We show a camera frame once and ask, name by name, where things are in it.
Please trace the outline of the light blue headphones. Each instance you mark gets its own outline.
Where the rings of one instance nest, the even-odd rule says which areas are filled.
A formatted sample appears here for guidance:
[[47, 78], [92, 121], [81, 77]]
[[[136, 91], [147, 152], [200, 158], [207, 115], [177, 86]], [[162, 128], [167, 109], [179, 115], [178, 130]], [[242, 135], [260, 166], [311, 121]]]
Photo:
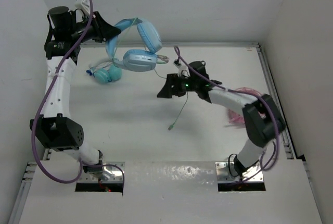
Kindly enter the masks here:
[[147, 50], [130, 49], [124, 54], [122, 60], [118, 60], [116, 59], [116, 43], [118, 38], [114, 37], [106, 42], [106, 52], [109, 59], [115, 66], [132, 72], [154, 70], [158, 60], [157, 52], [162, 49], [160, 35], [151, 22], [141, 18], [123, 19], [115, 25], [120, 31], [124, 31], [132, 26], [137, 27], [137, 31]]

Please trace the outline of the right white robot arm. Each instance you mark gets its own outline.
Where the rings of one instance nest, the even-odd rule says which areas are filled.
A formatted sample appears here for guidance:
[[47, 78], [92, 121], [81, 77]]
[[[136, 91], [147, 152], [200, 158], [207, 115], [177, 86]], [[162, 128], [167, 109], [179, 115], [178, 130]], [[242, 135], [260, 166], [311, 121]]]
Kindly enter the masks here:
[[242, 176], [260, 160], [268, 143], [286, 128], [274, 100], [268, 94], [257, 96], [223, 88], [220, 81], [209, 78], [204, 61], [193, 61], [187, 67], [188, 75], [168, 74], [157, 97], [182, 97], [188, 92], [195, 92], [200, 99], [210, 104], [223, 106], [242, 115], [248, 139], [234, 158], [234, 171], [237, 176]]

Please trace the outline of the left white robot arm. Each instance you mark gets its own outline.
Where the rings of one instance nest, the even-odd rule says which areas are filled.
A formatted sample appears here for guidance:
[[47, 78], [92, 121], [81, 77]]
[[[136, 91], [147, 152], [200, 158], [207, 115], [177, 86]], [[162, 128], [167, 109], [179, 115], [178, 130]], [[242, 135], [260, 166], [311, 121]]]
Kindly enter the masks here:
[[101, 151], [84, 141], [83, 127], [71, 119], [71, 83], [80, 44], [88, 40], [106, 42], [119, 35], [120, 29], [105, 22], [97, 11], [87, 12], [77, 21], [76, 12], [66, 6], [50, 9], [47, 20], [47, 82], [42, 102], [30, 121], [32, 147], [40, 142], [46, 149], [64, 152], [79, 162], [80, 173], [102, 173]]

